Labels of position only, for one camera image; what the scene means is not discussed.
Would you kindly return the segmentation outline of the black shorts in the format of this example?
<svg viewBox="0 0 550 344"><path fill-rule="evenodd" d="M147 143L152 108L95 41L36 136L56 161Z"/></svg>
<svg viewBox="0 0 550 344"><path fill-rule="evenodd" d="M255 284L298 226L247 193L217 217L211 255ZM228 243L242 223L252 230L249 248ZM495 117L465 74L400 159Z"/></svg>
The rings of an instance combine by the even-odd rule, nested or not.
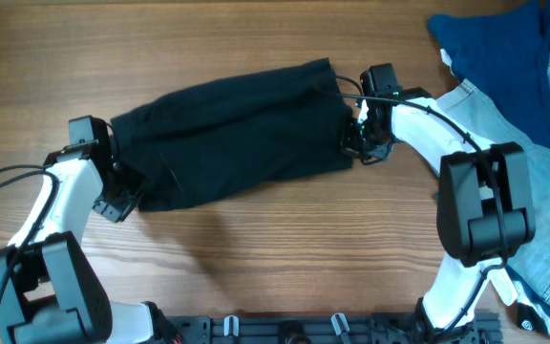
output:
<svg viewBox="0 0 550 344"><path fill-rule="evenodd" d="M212 203L263 183L349 169L351 110L328 59L186 88L112 119L142 212Z"/></svg>

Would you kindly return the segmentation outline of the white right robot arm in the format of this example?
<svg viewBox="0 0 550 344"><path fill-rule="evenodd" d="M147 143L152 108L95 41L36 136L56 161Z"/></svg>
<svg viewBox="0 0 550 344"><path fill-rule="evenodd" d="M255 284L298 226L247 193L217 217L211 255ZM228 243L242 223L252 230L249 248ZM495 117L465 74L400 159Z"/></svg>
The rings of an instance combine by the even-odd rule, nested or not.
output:
<svg viewBox="0 0 550 344"><path fill-rule="evenodd" d="M438 177L436 228L445 255L414 312L387 328L411 343L476 340L477 301L488 285L505 304L516 301L506 267L535 236L526 155L448 117L424 89L400 86L391 64L369 67L354 85L360 113L347 125L342 152L371 165L404 141Z"/></svg>

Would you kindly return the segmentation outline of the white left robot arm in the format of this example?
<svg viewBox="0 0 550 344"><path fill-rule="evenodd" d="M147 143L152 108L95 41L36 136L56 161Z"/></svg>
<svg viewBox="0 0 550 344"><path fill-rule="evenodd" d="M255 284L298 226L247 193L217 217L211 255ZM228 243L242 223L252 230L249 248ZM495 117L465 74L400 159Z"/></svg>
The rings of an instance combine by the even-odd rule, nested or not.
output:
<svg viewBox="0 0 550 344"><path fill-rule="evenodd" d="M80 244L95 212L122 222L141 199L141 178L117 166L114 131L103 119L69 122L70 143L19 180L43 185L29 217L0 248L1 343L149 343L159 313L109 300Z"/></svg>

